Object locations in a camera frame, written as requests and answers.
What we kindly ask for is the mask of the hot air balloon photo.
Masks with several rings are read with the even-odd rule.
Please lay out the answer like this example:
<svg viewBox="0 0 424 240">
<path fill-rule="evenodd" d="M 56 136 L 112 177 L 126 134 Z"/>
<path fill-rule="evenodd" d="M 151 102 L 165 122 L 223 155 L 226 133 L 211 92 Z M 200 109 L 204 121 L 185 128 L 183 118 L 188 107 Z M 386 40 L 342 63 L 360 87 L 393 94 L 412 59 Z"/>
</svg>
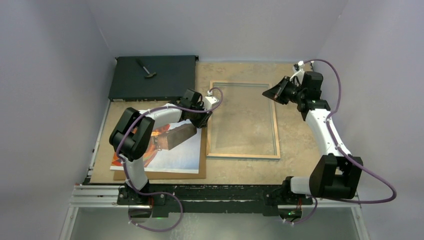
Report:
<svg viewBox="0 0 424 240">
<path fill-rule="evenodd" d="M 190 120 L 166 124 L 152 131 L 142 156 L 146 172 L 198 174 L 202 130 Z"/>
</svg>

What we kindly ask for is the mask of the brown cardboard backing board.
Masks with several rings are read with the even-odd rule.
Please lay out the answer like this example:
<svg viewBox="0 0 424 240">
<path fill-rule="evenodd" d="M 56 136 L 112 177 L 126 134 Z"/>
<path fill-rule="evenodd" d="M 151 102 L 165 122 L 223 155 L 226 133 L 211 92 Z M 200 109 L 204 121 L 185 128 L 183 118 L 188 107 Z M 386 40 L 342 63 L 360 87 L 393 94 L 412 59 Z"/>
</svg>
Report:
<svg viewBox="0 0 424 240">
<path fill-rule="evenodd" d="M 199 128 L 201 133 L 201 149 L 200 149 L 200 164 L 199 172 L 194 173 L 170 173 L 170 172 L 146 172 L 150 180 L 183 180 L 183 179 L 205 179 L 206 178 L 206 142 L 207 129 Z"/>
</svg>

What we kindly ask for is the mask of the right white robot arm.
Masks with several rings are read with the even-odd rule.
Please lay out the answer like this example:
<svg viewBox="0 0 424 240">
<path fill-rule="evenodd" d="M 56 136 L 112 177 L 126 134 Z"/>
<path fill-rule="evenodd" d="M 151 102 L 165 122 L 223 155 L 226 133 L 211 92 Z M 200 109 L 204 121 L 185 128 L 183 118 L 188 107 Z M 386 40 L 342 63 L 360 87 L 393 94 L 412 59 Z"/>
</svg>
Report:
<svg viewBox="0 0 424 240">
<path fill-rule="evenodd" d="M 338 132 L 329 130 L 332 122 L 331 108 L 321 98 L 323 75 L 306 71 L 297 76 L 285 76 L 277 85 L 262 95 L 276 103 L 297 105 L 302 119 L 311 129 L 320 152 L 320 159 L 308 177 L 290 177 L 289 185 L 281 189 L 280 196 L 288 204 L 294 203 L 300 195 L 316 198 L 350 200 L 355 196 L 362 174 L 363 161 L 351 155 L 344 146 Z"/>
</svg>

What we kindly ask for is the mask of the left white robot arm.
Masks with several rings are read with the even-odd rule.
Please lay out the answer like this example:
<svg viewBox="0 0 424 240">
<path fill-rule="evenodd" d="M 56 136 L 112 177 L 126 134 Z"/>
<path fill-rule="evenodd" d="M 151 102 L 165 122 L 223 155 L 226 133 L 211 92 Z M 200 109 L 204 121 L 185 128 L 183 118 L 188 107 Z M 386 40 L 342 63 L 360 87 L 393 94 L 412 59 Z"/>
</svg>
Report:
<svg viewBox="0 0 424 240">
<path fill-rule="evenodd" d="M 210 89 L 206 96 L 187 89 L 178 100 L 163 106 L 147 110 L 127 108 L 109 137 L 116 156 L 123 165 L 125 186 L 130 190 L 129 197 L 138 205 L 146 203 L 149 196 L 149 179 L 142 162 L 147 152 L 154 130 L 168 124 L 189 120 L 191 124 L 202 129 L 208 125 L 213 111 L 222 103 L 221 98 L 213 95 Z"/>
</svg>

